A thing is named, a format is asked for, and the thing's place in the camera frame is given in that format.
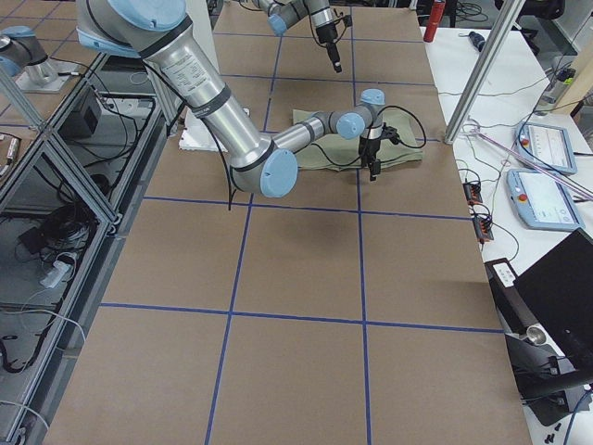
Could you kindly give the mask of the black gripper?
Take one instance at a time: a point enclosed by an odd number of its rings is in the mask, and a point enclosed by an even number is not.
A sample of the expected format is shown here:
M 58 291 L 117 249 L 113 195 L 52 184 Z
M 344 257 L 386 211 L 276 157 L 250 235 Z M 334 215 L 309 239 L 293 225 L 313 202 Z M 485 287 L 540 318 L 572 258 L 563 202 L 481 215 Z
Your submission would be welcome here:
M 337 30 L 334 23 L 326 23 L 316 28 L 316 35 L 321 46 L 325 46 L 326 53 L 336 73 L 342 72 L 341 58 L 335 40 Z
M 368 169 L 370 181 L 374 182 L 381 173 L 381 160 L 377 159 L 377 153 L 381 148 L 380 138 L 359 138 L 359 156 L 361 162 L 369 162 Z

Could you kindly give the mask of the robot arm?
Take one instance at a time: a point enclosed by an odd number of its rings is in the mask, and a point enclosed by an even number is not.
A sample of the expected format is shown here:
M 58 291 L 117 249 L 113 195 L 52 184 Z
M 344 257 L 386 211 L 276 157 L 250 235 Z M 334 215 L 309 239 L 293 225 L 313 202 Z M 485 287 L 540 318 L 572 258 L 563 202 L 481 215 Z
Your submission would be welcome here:
M 193 35 L 184 1 L 79 1 L 77 33 L 95 51 L 154 64 L 192 114 L 228 150 L 234 186 L 265 197 L 283 197 L 297 181 L 298 150 L 327 134 L 358 138 L 358 160 L 372 174 L 385 124 L 385 94 L 367 89 L 350 111 L 316 112 L 288 129 L 261 133 L 234 97 Z
M 306 19 L 316 45 L 326 51 L 334 71 L 342 72 L 337 44 L 352 26 L 350 15 L 337 12 L 325 0 L 254 0 L 251 4 L 267 15 L 267 21 L 276 36 L 283 36 L 290 28 Z

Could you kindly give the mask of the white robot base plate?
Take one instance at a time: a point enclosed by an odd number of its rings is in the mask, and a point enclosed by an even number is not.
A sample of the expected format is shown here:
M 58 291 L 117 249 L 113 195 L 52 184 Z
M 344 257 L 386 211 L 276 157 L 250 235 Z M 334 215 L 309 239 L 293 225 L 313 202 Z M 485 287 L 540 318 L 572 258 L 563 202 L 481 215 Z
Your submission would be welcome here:
M 189 107 L 185 107 L 179 148 L 184 151 L 217 151 L 217 145 L 220 145 L 223 153 L 227 152 L 219 138 L 212 136 L 203 121 L 196 118 Z

